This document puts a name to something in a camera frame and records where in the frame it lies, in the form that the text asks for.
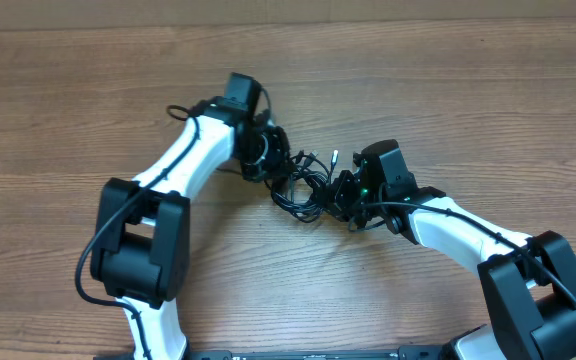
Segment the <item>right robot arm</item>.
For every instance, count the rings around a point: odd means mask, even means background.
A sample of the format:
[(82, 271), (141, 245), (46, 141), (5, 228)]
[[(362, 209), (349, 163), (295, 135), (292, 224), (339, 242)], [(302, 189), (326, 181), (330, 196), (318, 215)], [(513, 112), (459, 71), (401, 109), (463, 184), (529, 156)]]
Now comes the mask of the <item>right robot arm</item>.
[(437, 358), (576, 357), (576, 255), (565, 237), (505, 229), (418, 186), (394, 139), (364, 148), (353, 163), (326, 185), (322, 200), (332, 215), (356, 230), (376, 219), (480, 281), (489, 324), (450, 340)]

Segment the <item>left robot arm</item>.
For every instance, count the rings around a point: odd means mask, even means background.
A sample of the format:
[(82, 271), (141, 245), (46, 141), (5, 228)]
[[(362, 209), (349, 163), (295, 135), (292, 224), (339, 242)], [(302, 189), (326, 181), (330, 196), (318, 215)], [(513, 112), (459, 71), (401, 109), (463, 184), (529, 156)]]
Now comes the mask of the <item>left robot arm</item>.
[(183, 359), (176, 295), (188, 272), (191, 201), (222, 164), (238, 161), (241, 177), (263, 182), (278, 175), (289, 143), (272, 111), (257, 110), (268, 95), (254, 78), (233, 73), (223, 95), (191, 108), (167, 107), (186, 126), (147, 170), (102, 188), (95, 233), (79, 264), (104, 285), (106, 299), (87, 302), (124, 311), (134, 348), (129, 359)]

